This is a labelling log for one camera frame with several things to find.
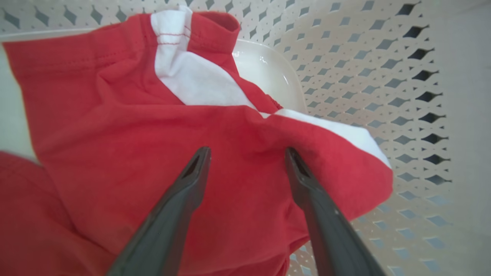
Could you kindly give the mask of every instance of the diamond-shaped hole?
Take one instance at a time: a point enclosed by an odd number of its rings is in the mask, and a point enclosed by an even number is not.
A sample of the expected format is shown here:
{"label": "diamond-shaped hole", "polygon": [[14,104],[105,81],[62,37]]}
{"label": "diamond-shaped hole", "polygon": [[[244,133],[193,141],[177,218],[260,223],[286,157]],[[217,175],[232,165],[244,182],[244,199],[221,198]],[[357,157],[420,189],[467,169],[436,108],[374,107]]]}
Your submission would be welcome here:
{"label": "diamond-shaped hole", "polygon": [[441,195],[430,196],[427,197],[426,199],[433,202],[436,206],[442,206],[449,203],[449,201]]}
{"label": "diamond-shaped hole", "polygon": [[425,28],[428,28],[429,26],[426,27],[417,27],[417,26],[412,26],[409,31],[403,35],[402,37],[412,37],[412,38],[417,38],[421,31]]}
{"label": "diamond-shaped hole", "polygon": [[353,77],[349,77],[349,76],[343,76],[339,82],[340,83],[348,83]]}
{"label": "diamond-shaped hole", "polygon": [[73,25],[75,25],[75,21],[77,20],[77,16],[68,10],[68,8],[65,6],[65,12],[63,13],[63,16],[68,19]]}
{"label": "diamond-shaped hole", "polygon": [[353,97],[353,95],[355,95],[356,93],[353,93],[353,92],[346,92],[344,95],[343,95],[343,98],[345,99],[351,99],[351,97]]}
{"label": "diamond-shaped hole", "polygon": [[310,268],[305,267],[303,265],[300,265],[300,268],[302,269],[302,274],[305,276],[312,276],[312,271]]}
{"label": "diamond-shaped hole", "polygon": [[34,6],[34,9],[36,10],[34,17],[37,18],[39,21],[41,21],[44,25],[48,26],[48,22],[50,19],[49,16],[38,10],[36,6]]}
{"label": "diamond-shaped hole", "polygon": [[332,83],[326,82],[323,86],[321,86],[322,89],[329,89],[331,87]]}
{"label": "diamond-shaped hole", "polygon": [[425,241],[429,243],[435,249],[444,249],[445,243],[442,242],[438,237],[425,238]]}
{"label": "diamond-shaped hole", "polygon": [[350,38],[348,39],[348,42],[356,42],[360,38],[361,33],[352,33]]}
{"label": "diamond-shaped hole", "polygon": [[337,98],[333,98],[333,97],[329,97],[327,98],[324,102],[325,103],[329,103],[329,104],[332,104],[334,102],[334,100],[336,100]]}
{"label": "diamond-shaped hole", "polygon": [[21,28],[21,21],[19,18],[11,15],[10,13],[8,13],[5,9],[3,9],[3,19],[5,19],[7,22],[9,22],[10,24],[14,25],[15,27],[17,27],[17,29],[20,29]]}
{"label": "diamond-shaped hole", "polygon": [[389,39],[384,39],[382,40],[382,42],[376,47],[376,49],[382,49],[382,50],[387,50],[389,49],[390,45],[392,45],[392,43],[394,41],[397,41],[397,38],[394,39],[394,40],[389,40]]}
{"label": "diamond-shaped hole", "polygon": [[370,241],[375,244],[378,248],[383,248],[383,241],[381,239],[370,239]]}
{"label": "diamond-shaped hole", "polygon": [[412,119],[408,120],[404,117],[399,116],[399,117],[397,117],[397,119],[393,120],[391,123],[402,126],[402,125],[405,125],[409,121],[412,121]]}
{"label": "diamond-shaped hole", "polygon": [[412,174],[410,174],[408,172],[405,172],[405,173],[403,173],[401,175],[398,175],[397,177],[402,178],[402,179],[404,179],[404,180],[406,180],[408,182],[411,181],[411,180],[413,180],[413,179],[419,179],[419,177],[415,177],[415,176],[413,176]]}
{"label": "diamond-shaped hole", "polygon": [[257,32],[256,32],[257,27],[254,28],[254,30],[249,32],[249,38],[252,38]]}
{"label": "diamond-shaped hole", "polygon": [[373,3],[374,3],[374,1],[367,1],[367,2],[365,2],[364,6],[363,6],[363,8],[361,10],[362,11],[363,10],[372,10]]}
{"label": "diamond-shaped hole", "polygon": [[331,47],[331,50],[329,50],[329,53],[337,53],[338,50],[339,50],[339,45],[333,45]]}
{"label": "diamond-shaped hole", "polygon": [[443,184],[445,182],[452,182],[452,180],[446,180],[437,174],[435,174],[432,177],[425,178],[425,179],[430,181],[430,182],[433,182],[435,185],[440,185],[440,184]]}
{"label": "diamond-shaped hole", "polygon": [[300,16],[302,16],[302,15],[304,15],[304,14],[307,14],[307,13],[308,13],[308,11],[309,11],[309,7],[302,8],[302,9],[300,10],[300,15],[299,15],[299,17],[300,17]]}
{"label": "diamond-shaped hole", "polygon": [[438,116],[438,115],[430,112],[430,113],[424,115],[423,117],[419,118],[419,120],[425,121],[428,123],[434,123],[439,118],[446,118],[446,117],[447,117],[447,115]]}
{"label": "diamond-shaped hole", "polygon": [[389,105],[395,106],[395,107],[400,107],[403,103],[408,102],[409,100],[403,100],[401,98],[395,98],[392,100]]}
{"label": "diamond-shaped hole", "polygon": [[313,76],[305,76],[301,81],[308,82]]}
{"label": "diamond-shaped hole", "polygon": [[332,3],[330,12],[337,11],[340,8],[341,8],[341,3],[340,2]]}
{"label": "diamond-shaped hole", "polygon": [[415,198],[418,198],[418,196],[415,196],[410,191],[405,191],[405,192],[402,192],[402,193],[398,193],[398,195],[402,196],[403,198],[405,198],[407,200],[413,200]]}
{"label": "diamond-shaped hole", "polygon": [[396,159],[399,160],[399,161],[401,161],[401,162],[404,162],[406,164],[409,163],[409,162],[411,162],[411,161],[413,161],[413,160],[418,160],[417,158],[413,158],[413,157],[411,157],[411,156],[409,156],[407,154],[403,154],[403,155],[401,155],[399,157],[396,157]]}
{"label": "diamond-shaped hole", "polygon": [[432,144],[436,144],[436,143],[438,143],[444,139],[448,139],[448,137],[440,137],[440,136],[432,133],[432,134],[422,138],[421,140],[432,143]]}
{"label": "diamond-shaped hole", "polygon": [[380,68],[388,68],[388,69],[392,69],[392,68],[394,68],[394,66],[396,66],[396,64],[397,64],[398,62],[401,62],[401,61],[402,61],[402,59],[401,59],[401,60],[394,60],[394,59],[391,59],[391,58],[390,58],[390,59],[389,59],[389,60],[388,60],[386,63],[384,63],[384,64],[383,64],[383,65],[382,65]]}
{"label": "diamond-shaped hole", "polygon": [[363,51],[363,50],[360,50],[358,51],[358,53],[355,55],[354,59],[364,59],[366,57],[366,55],[371,52],[370,51]]}
{"label": "diamond-shaped hole", "polygon": [[440,271],[440,266],[435,260],[421,260],[421,262],[433,273]]}
{"label": "diamond-shaped hole", "polygon": [[383,213],[388,213],[390,211],[390,208],[387,205],[383,204],[383,203],[380,204],[379,206],[377,206],[377,209],[379,209]]}
{"label": "diamond-shaped hole", "polygon": [[229,12],[233,7],[234,7],[234,3],[232,3],[232,1],[230,1],[230,3],[225,5],[225,11]]}
{"label": "diamond-shaped hole", "polygon": [[420,101],[425,101],[425,102],[430,102],[432,99],[434,99],[436,96],[441,96],[443,93],[440,93],[440,94],[434,94],[434,93],[431,93],[431,92],[424,92],[421,96],[417,97],[416,100],[420,100]]}
{"label": "diamond-shaped hole", "polygon": [[384,23],[385,20],[377,19],[375,22],[373,22],[373,25],[369,29],[382,29]]}
{"label": "diamond-shaped hole", "polygon": [[397,137],[396,139],[394,139],[394,141],[401,143],[403,145],[409,143],[410,141],[415,141],[415,140],[416,139],[410,139],[409,137],[407,137],[405,135],[401,135],[401,136]]}
{"label": "diamond-shaped hole", "polygon": [[355,114],[356,112],[358,111],[358,109],[356,108],[349,108],[348,110],[345,111],[345,113],[348,113],[348,114]]}
{"label": "diamond-shaped hole", "polygon": [[325,74],[327,73],[327,71],[328,71],[328,70],[329,70],[329,69],[322,68],[322,69],[321,69],[321,70],[320,70],[320,71],[317,73],[317,75],[322,75],[322,76],[323,76],[323,75],[325,75]]}
{"label": "diamond-shaped hole", "polygon": [[206,8],[210,9],[213,6],[213,4],[215,4],[215,1],[214,0],[207,0],[205,2],[205,4],[206,4]]}
{"label": "diamond-shaped hole", "polygon": [[310,108],[314,108],[314,107],[316,107],[318,104],[320,104],[320,103],[318,103],[318,102],[312,102],[312,103],[310,103],[310,104],[308,105],[308,107],[310,107]]}
{"label": "diamond-shaped hole", "polygon": [[392,272],[393,276],[405,276],[404,271],[398,266],[387,266]]}
{"label": "diamond-shaped hole", "polygon": [[413,59],[419,59],[421,60],[422,58],[425,57],[425,55],[428,53],[428,52],[431,52],[431,51],[434,51],[435,49],[431,49],[431,50],[425,50],[425,49],[418,49],[416,50],[414,53],[412,53],[412,55],[408,56],[408,58],[413,58]]}
{"label": "diamond-shaped hole", "polygon": [[409,228],[397,229],[397,232],[399,232],[401,235],[403,235],[404,238],[408,240],[414,239],[414,233]]}
{"label": "diamond-shaped hole", "polygon": [[337,68],[343,68],[344,65],[346,64],[346,62],[348,62],[348,60],[340,60],[336,63],[336,65],[334,67],[337,67]]}
{"label": "diamond-shaped hole", "polygon": [[409,259],[409,251],[406,248],[394,248],[394,252],[403,260]]}
{"label": "diamond-shaped hole", "polygon": [[381,230],[387,229],[387,224],[384,221],[374,221],[373,223]]}
{"label": "diamond-shaped hole", "polygon": [[273,19],[273,26],[281,21],[281,15]]}
{"label": "diamond-shaped hole", "polygon": [[327,116],[328,117],[332,117],[332,118],[335,118],[339,113],[336,112],[336,111],[331,111],[331,113],[329,113]]}
{"label": "diamond-shaped hole", "polygon": [[371,103],[367,107],[365,107],[366,110],[370,111],[375,111],[377,108],[381,107],[382,105],[377,105],[376,103]]}
{"label": "diamond-shaped hole", "polygon": [[368,75],[375,69],[364,68],[358,75],[361,77],[368,77]]}
{"label": "diamond-shaped hole", "polygon": [[385,86],[397,88],[402,82],[405,82],[405,81],[406,80],[391,79]]}
{"label": "diamond-shaped hole", "polygon": [[328,30],[325,30],[324,33],[322,34],[321,38],[328,38],[331,35],[331,32]]}
{"label": "diamond-shaped hole", "polygon": [[404,4],[396,15],[409,15],[415,4]]}
{"label": "diamond-shaped hole", "polygon": [[295,0],[287,0],[285,9],[293,4],[295,4]]}
{"label": "diamond-shaped hole", "polygon": [[401,211],[398,211],[399,214],[403,215],[404,217],[406,217],[406,219],[413,219],[416,217],[416,214],[409,210],[409,209],[405,209],[405,210],[401,210]]}
{"label": "diamond-shaped hole", "polygon": [[309,88],[304,94],[312,95],[317,89]]}
{"label": "diamond-shaped hole", "polygon": [[351,17],[349,17],[349,16],[343,17],[343,19],[341,20],[341,23],[339,25],[340,26],[349,25],[350,24],[350,19],[351,19]]}
{"label": "diamond-shaped hole", "polygon": [[269,31],[268,33],[266,33],[265,35],[263,35],[263,42],[270,36],[270,32]]}
{"label": "diamond-shaped hole", "polygon": [[413,80],[425,81],[429,77],[431,77],[431,75],[437,74],[437,73],[439,73],[439,71],[430,72],[430,71],[426,71],[426,70],[421,70],[421,72],[419,72],[416,76],[412,77],[412,79]]}
{"label": "diamond-shaped hole", "polygon": [[388,140],[384,140],[384,139],[382,139],[382,138],[380,138],[380,137],[375,137],[375,138],[374,138],[374,140],[375,140],[375,142],[377,143],[377,145],[380,145],[380,144],[382,144],[383,142],[387,142],[387,141],[388,141]]}
{"label": "diamond-shaped hole", "polygon": [[426,219],[429,220],[429,221],[431,221],[436,226],[444,226],[444,225],[448,225],[449,224],[444,218],[442,218],[439,215],[436,215],[436,216],[433,216],[433,217],[428,217]]}
{"label": "diamond-shaped hole", "polygon": [[369,85],[369,86],[367,86],[365,89],[363,89],[363,90],[361,91],[361,93],[367,93],[367,94],[369,94],[369,95],[370,95],[370,94],[372,94],[372,93],[373,93],[373,91],[375,91],[375,89],[378,89],[378,88],[380,88],[380,86],[378,86],[378,87],[373,87],[373,86]]}
{"label": "diamond-shaped hole", "polygon": [[268,9],[263,11],[262,13],[259,14],[259,21],[261,21],[263,18],[265,18],[268,14],[266,13]]}
{"label": "diamond-shaped hole", "polygon": [[116,13],[116,18],[120,22],[124,22],[124,21],[126,21],[126,18],[128,18],[128,16],[126,16],[126,14],[121,11],[121,8],[119,8],[118,12]]}
{"label": "diamond-shaped hole", "polygon": [[431,162],[435,165],[438,165],[438,164],[442,163],[443,161],[450,161],[450,159],[442,158],[441,156],[436,155],[436,154],[433,154],[432,156],[427,157],[424,160]]}
{"label": "diamond-shaped hole", "polygon": [[370,123],[367,124],[367,126],[373,127],[373,128],[378,128],[379,126],[383,125],[385,123],[382,123],[378,120],[373,120]]}
{"label": "diamond-shaped hole", "polygon": [[293,28],[294,28],[294,26],[295,26],[295,24],[293,24],[293,23],[288,24],[288,25],[286,26],[286,30],[285,30],[285,32],[287,32],[287,31],[289,31],[289,30],[293,29]]}
{"label": "diamond-shaped hole", "polygon": [[321,24],[321,20],[319,18],[314,19],[314,23],[312,23],[312,27],[318,26]]}

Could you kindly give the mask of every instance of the seam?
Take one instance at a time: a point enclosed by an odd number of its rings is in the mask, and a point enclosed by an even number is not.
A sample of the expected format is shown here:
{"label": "seam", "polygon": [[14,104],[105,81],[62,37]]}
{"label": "seam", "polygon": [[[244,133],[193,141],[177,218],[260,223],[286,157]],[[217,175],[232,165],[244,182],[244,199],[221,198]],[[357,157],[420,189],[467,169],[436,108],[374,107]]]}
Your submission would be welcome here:
{"label": "seam", "polygon": [[54,194],[52,194],[51,192],[49,192],[49,191],[47,191],[47,190],[45,190],[45,189],[41,188],[40,186],[38,186],[37,184],[35,184],[34,182],[32,182],[32,181],[31,181],[29,178],[27,178],[27,177],[25,177],[24,175],[22,175],[22,174],[18,173],[18,172],[17,172],[17,171],[15,171],[14,169],[11,169],[11,168],[9,168],[9,167],[5,167],[5,166],[3,166],[3,165],[0,165],[0,168],[1,168],[2,170],[4,170],[4,171],[9,171],[9,172],[10,172],[10,174],[8,174],[8,175],[7,175],[7,177],[5,178],[5,180],[6,180],[6,181],[7,181],[7,180],[9,180],[9,179],[11,178],[11,176],[14,176],[14,175],[15,175],[15,176],[17,176],[17,177],[23,178],[24,180],[26,180],[26,181],[27,181],[29,184],[31,184],[31,185],[32,185],[33,187],[35,187],[36,189],[38,189],[38,190],[42,191],[43,193],[48,194],[48,195],[49,195],[49,196],[51,196],[52,198],[54,198],[54,199],[58,200],[59,202],[61,202],[61,199],[59,198],[59,195],[58,195],[58,194],[57,194],[57,195],[54,195]]}
{"label": "seam", "polygon": [[159,33],[159,34],[157,34],[157,36],[161,36],[161,35],[172,35],[172,36],[180,36],[180,35],[183,35],[183,36],[189,37],[189,35],[187,35],[185,33]]}
{"label": "seam", "polygon": [[230,53],[229,51],[225,51],[225,49],[223,49],[223,44],[217,43],[213,39],[210,39],[206,36],[202,36],[200,33],[194,33],[193,36],[191,37],[191,39],[193,41],[197,42],[201,46],[210,47],[211,48],[210,50],[212,52],[227,53],[227,54]]}
{"label": "seam", "polygon": [[179,45],[180,43],[159,43],[159,45]]}
{"label": "seam", "polygon": [[100,56],[96,56],[96,57],[80,58],[80,59],[76,59],[76,60],[65,61],[65,62],[57,62],[57,63],[51,63],[51,64],[42,64],[42,65],[38,65],[38,66],[34,66],[34,67],[43,68],[43,67],[49,67],[49,66],[59,66],[59,65],[67,65],[67,64],[74,64],[74,63],[89,62],[89,61],[97,61],[97,60],[100,60],[100,59],[104,59],[104,58],[107,58],[107,57],[111,57],[111,56],[119,55],[119,54],[123,54],[123,53],[137,53],[137,52],[142,52],[146,48],[152,47],[155,44],[154,43],[148,43],[147,44],[145,42],[143,42],[143,43],[139,43],[138,42],[138,43],[134,43],[133,45],[134,46],[137,46],[139,49],[126,49],[126,50],[122,50],[122,51],[118,51],[118,52],[113,52],[113,53],[106,54],[106,55],[100,55]]}

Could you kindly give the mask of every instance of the white fabric panel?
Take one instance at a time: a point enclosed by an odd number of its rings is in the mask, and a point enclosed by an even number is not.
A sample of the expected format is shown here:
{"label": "white fabric panel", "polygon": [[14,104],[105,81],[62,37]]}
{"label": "white fabric panel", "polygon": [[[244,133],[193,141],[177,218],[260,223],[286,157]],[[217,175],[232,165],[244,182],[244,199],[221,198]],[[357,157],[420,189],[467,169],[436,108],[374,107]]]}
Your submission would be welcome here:
{"label": "white fabric panel", "polygon": [[368,130],[364,128],[328,121],[288,109],[278,110],[274,114],[295,119],[297,121],[309,123],[312,125],[316,125],[321,128],[327,129],[333,133],[336,133],[337,135],[346,139],[355,147],[377,157],[380,161],[382,161],[385,165],[387,165],[387,167],[390,168],[389,160],[387,159],[385,154],[383,154],[383,152],[380,150],[379,146],[373,140]]}
{"label": "white fabric panel", "polygon": [[155,73],[162,83],[185,105],[249,106],[234,79],[220,66],[187,52],[192,12],[185,6],[151,15],[159,46]]}

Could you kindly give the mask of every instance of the red t-shirt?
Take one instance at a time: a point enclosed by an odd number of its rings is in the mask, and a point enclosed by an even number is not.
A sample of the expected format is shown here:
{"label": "red t-shirt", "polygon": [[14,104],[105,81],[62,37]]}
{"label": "red t-shirt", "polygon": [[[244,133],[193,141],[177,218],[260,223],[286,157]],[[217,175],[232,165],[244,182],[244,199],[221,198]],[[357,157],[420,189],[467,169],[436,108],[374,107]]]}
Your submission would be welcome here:
{"label": "red t-shirt", "polygon": [[0,154],[2,275],[104,274],[202,146],[211,168],[181,275],[286,273],[308,240],[289,146],[348,219],[389,197],[392,171],[365,129],[281,109],[240,78],[230,15],[173,12],[5,43],[43,167]]}

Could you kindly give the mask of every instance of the stitching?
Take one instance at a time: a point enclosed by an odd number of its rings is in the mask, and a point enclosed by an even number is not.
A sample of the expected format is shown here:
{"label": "stitching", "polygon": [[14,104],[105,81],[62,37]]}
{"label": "stitching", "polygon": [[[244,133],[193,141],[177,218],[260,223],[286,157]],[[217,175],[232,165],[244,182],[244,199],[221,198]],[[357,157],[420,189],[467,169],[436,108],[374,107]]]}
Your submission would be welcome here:
{"label": "stitching", "polygon": [[180,36],[180,35],[183,35],[183,36],[186,36],[186,37],[189,37],[189,35],[185,34],[185,33],[159,33],[157,36],[161,36],[161,35],[173,35],[173,36]]}
{"label": "stitching", "polygon": [[159,43],[159,45],[179,45],[180,43]]}

